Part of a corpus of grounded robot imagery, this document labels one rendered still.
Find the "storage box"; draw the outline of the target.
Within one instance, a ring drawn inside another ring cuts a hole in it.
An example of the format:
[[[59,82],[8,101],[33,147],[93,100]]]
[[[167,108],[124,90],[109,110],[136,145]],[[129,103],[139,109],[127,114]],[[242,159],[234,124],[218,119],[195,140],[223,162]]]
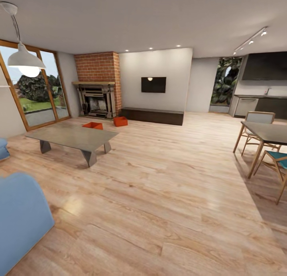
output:
[[[93,129],[100,129],[102,130],[102,123],[95,123],[95,122],[90,122],[86,125],[83,125],[83,127],[88,127],[88,128],[93,128]]]
[[[126,117],[115,117],[113,118],[113,122],[116,127],[128,125],[128,119]]]

